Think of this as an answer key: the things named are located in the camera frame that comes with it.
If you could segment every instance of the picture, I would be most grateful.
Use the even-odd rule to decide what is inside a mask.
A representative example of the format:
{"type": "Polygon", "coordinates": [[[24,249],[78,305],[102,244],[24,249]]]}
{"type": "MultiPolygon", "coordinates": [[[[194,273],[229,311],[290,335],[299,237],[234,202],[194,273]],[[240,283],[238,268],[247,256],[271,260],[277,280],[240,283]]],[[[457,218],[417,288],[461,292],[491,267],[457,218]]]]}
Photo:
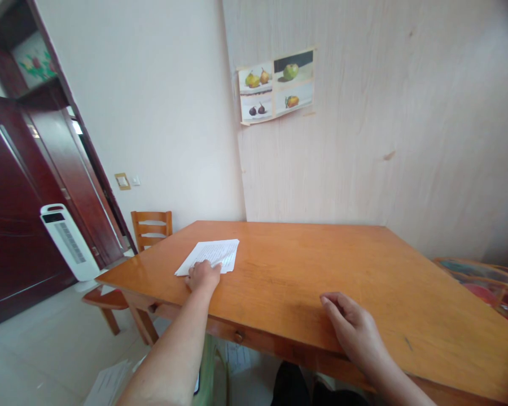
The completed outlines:
{"type": "Polygon", "coordinates": [[[273,120],[314,100],[314,49],[238,69],[241,124],[273,120]]]}
{"type": "Polygon", "coordinates": [[[51,55],[39,32],[19,44],[12,54],[29,89],[56,76],[51,55]]]}
{"type": "Polygon", "coordinates": [[[275,90],[313,78],[314,51],[277,59],[274,62],[275,90]]]}
{"type": "Polygon", "coordinates": [[[239,71],[239,93],[241,96],[254,95],[273,89],[272,62],[256,65],[239,71]]]}
{"type": "Polygon", "coordinates": [[[270,120],[273,116],[272,94],[242,98],[241,114],[244,123],[257,123],[270,120]]]}
{"type": "Polygon", "coordinates": [[[313,82],[275,92],[277,117],[312,104],[313,82]]]}

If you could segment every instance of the glossy table surface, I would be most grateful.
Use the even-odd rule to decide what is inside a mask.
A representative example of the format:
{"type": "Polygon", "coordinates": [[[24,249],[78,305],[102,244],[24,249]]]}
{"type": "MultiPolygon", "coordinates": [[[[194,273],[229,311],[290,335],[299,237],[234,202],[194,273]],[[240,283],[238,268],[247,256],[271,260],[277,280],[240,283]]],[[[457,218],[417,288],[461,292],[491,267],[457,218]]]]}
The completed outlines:
{"type": "Polygon", "coordinates": [[[239,239],[209,316],[342,353],[318,296],[341,291],[371,312],[407,373],[508,403],[508,321],[377,226],[198,221],[98,278],[181,306],[174,272],[199,241],[239,239]]]}

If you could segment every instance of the leg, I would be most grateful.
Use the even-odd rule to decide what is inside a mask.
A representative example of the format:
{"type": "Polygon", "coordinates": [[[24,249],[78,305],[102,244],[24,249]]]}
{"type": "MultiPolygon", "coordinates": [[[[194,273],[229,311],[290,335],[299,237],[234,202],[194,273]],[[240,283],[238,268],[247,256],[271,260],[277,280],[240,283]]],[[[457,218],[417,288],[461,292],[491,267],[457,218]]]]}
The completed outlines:
{"type": "Polygon", "coordinates": [[[109,309],[104,309],[100,307],[100,310],[102,311],[103,318],[106,320],[107,324],[109,325],[109,328],[111,329],[111,332],[114,336],[120,333],[119,325],[117,324],[117,320],[115,319],[115,316],[113,316],[113,311],[109,309]]]}
{"type": "Polygon", "coordinates": [[[132,305],[130,305],[130,311],[132,312],[135,323],[140,328],[141,337],[145,337],[148,344],[153,346],[158,340],[158,333],[152,324],[151,318],[146,311],[140,310],[132,305]]]}
{"type": "Polygon", "coordinates": [[[271,406],[310,406],[309,390],[297,365],[283,361],[278,369],[271,406]]]}
{"type": "Polygon", "coordinates": [[[312,404],[313,406],[369,406],[363,396],[349,390],[332,391],[321,382],[314,384],[312,404]]]}

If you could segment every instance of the wall switch plate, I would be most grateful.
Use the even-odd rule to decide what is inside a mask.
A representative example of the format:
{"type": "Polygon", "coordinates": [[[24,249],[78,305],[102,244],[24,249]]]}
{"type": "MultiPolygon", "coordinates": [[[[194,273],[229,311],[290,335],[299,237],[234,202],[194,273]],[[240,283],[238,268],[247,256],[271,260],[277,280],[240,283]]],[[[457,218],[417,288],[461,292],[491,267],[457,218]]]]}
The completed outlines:
{"type": "Polygon", "coordinates": [[[128,178],[126,177],[125,173],[115,174],[115,179],[117,180],[117,183],[119,184],[119,189],[121,190],[130,190],[131,186],[128,182],[128,178]]]}

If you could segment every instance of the dark clothing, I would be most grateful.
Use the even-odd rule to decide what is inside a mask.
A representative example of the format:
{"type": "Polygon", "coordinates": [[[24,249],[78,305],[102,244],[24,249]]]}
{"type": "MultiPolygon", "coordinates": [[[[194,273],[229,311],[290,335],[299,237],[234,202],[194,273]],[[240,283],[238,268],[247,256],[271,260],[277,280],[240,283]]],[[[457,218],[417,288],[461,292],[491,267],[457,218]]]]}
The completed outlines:
{"type": "Polygon", "coordinates": [[[297,365],[283,361],[277,372],[271,406],[369,406],[359,394],[348,391],[331,391],[316,382],[310,402],[309,390],[297,365]]]}

